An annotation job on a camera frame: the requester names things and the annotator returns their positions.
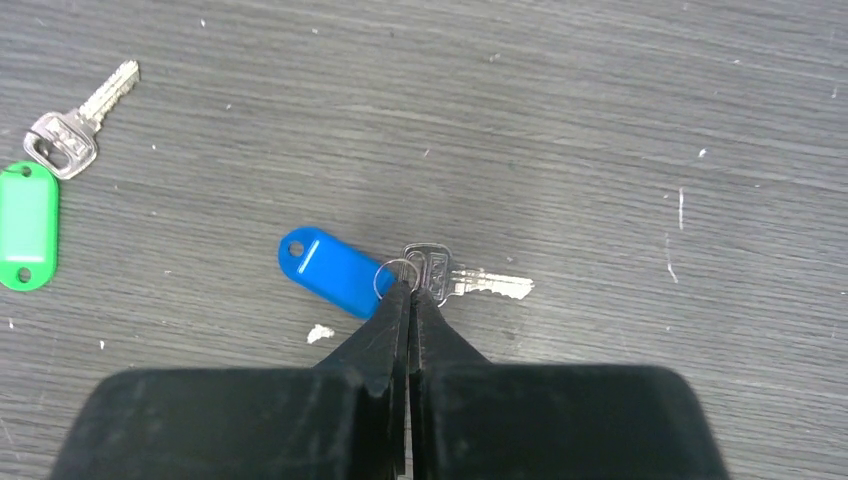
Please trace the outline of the blue key tag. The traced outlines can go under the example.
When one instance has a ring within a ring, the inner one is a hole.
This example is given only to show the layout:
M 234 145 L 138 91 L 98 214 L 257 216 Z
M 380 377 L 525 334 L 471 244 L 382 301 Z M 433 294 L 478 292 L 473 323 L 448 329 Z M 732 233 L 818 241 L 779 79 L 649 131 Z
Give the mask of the blue key tag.
M 386 267 L 317 227 L 282 237 L 278 264 L 285 276 L 341 310 L 370 318 L 396 282 Z

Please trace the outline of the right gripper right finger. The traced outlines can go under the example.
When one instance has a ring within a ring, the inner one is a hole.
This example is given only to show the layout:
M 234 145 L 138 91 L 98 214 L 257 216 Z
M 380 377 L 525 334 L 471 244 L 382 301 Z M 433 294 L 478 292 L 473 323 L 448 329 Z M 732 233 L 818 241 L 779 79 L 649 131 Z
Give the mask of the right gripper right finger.
M 426 292 L 412 295 L 418 479 L 725 479 L 702 406 L 675 371 L 489 361 Z

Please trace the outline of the silver key with blue tag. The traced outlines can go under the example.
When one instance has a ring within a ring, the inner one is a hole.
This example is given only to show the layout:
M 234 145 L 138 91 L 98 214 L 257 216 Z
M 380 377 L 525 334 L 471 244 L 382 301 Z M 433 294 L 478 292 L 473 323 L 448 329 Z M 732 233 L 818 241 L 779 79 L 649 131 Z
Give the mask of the silver key with blue tag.
M 441 307 L 451 296 L 472 292 L 491 292 L 522 300 L 535 287 L 532 279 L 495 274 L 458 263 L 451 249 L 440 243 L 420 242 L 407 245 L 402 256 L 419 273 L 420 288 L 430 292 Z

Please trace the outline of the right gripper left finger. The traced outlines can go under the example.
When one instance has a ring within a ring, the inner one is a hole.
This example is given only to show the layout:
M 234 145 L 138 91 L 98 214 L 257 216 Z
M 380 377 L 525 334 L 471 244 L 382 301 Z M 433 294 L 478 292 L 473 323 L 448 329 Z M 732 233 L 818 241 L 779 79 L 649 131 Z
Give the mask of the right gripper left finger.
M 54 479 L 394 479 L 406 470 L 411 291 L 311 368 L 130 369 L 70 428 Z

